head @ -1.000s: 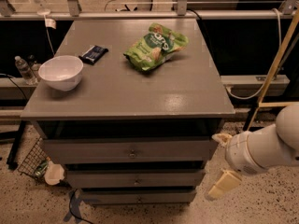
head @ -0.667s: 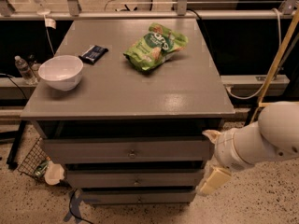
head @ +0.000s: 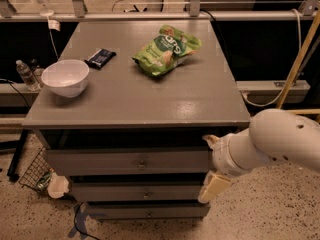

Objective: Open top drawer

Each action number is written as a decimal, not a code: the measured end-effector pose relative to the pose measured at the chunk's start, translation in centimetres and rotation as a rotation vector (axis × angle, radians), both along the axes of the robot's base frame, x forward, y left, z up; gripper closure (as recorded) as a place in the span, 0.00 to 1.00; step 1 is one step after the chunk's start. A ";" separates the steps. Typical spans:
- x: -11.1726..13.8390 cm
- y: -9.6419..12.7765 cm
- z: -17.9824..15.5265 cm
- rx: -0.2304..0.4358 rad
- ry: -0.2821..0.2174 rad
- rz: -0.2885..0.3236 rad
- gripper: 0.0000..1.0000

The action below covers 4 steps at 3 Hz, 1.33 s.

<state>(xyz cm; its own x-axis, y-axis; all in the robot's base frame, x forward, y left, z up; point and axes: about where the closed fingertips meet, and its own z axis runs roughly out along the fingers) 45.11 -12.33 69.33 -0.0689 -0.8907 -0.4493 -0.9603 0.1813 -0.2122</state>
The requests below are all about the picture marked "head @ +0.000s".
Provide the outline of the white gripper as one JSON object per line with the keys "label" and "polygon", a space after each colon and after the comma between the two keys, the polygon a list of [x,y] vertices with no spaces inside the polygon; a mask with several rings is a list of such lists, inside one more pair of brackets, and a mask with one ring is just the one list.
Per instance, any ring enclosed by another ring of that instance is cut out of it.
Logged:
{"label": "white gripper", "polygon": [[213,167],[222,174],[212,171],[207,173],[198,195],[198,201],[202,204],[212,201],[231,185],[231,180],[228,177],[235,178],[250,172],[249,169],[243,169],[238,165],[231,156],[231,140],[233,137],[234,134],[228,134],[221,138],[215,135],[202,136],[202,139],[212,149]]}

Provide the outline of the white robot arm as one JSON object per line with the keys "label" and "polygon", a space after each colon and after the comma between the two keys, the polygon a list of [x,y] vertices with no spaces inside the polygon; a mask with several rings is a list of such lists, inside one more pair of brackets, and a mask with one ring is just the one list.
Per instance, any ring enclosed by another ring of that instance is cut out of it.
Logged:
{"label": "white robot arm", "polygon": [[287,110],[263,110],[241,132],[203,139],[211,149],[211,165],[198,195],[202,204],[229,187],[233,178],[258,167],[291,162],[320,172],[319,123]]}

